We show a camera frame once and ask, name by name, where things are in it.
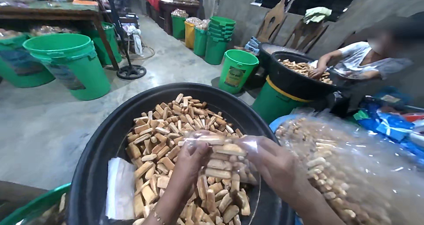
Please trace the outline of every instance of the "fan stand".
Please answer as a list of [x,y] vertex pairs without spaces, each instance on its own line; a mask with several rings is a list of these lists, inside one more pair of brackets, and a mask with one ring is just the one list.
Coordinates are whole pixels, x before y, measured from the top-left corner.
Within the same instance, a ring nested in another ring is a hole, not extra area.
[[114,0],[109,0],[109,5],[112,14],[112,20],[113,23],[115,23],[116,32],[119,34],[122,40],[125,57],[128,61],[128,65],[119,68],[119,70],[116,72],[116,76],[125,80],[139,79],[146,75],[146,68],[141,65],[131,64],[130,56],[128,54],[127,45],[124,38],[124,30],[122,29],[121,22],[119,21],[119,15],[116,11]]

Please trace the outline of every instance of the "bracelet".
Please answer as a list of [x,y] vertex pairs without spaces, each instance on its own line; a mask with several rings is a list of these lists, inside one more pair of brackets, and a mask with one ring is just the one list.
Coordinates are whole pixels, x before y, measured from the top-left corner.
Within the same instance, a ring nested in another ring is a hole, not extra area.
[[161,218],[159,217],[158,213],[153,209],[153,216],[156,218],[159,224],[165,225],[165,222],[161,221]]

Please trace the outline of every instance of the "wooden table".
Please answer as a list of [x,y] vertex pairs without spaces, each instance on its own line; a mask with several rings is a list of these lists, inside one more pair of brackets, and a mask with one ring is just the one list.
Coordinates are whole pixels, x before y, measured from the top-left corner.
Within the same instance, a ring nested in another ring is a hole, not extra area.
[[92,21],[99,32],[113,68],[119,70],[101,24],[99,7],[73,5],[71,2],[56,2],[55,4],[58,4],[58,6],[49,6],[47,1],[36,1],[30,3],[28,8],[0,7],[0,19]]

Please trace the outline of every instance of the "bucket label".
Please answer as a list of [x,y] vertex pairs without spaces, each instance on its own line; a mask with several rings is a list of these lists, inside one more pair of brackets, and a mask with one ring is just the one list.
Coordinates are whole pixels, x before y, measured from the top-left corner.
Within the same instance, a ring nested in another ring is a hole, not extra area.
[[245,72],[246,70],[230,66],[230,70],[227,73],[224,83],[231,87],[238,87]]
[[32,57],[23,47],[0,51],[0,57],[18,76],[38,74],[45,70],[44,65]]
[[69,90],[86,89],[75,74],[64,64],[45,64],[47,69]]

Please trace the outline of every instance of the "white cloth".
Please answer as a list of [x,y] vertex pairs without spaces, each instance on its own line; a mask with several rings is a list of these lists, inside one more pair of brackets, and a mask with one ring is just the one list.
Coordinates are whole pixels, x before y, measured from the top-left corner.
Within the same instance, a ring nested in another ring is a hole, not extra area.
[[[364,41],[350,44],[339,50],[342,51],[344,59],[334,67],[334,70],[342,75],[346,74],[347,71],[352,71],[353,74],[360,74],[365,71],[377,70],[381,78],[386,79],[389,74],[399,72],[412,64],[412,61],[406,58],[386,58],[361,66],[361,62],[371,50],[368,42]],[[316,67],[317,62],[316,60],[311,65]]]
[[133,35],[135,54],[143,56],[143,47],[142,47],[142,44],[141,44],[141,38],[140,38],[141,31],[140,31],[140,29],[137,29],[133,25],[124,25],[122,28],[127,33],[127,35],[131,35],[131,34]]
[[134,219],[135,166],[122,158],[109,160],[106,193],[106,216],[110,219]]

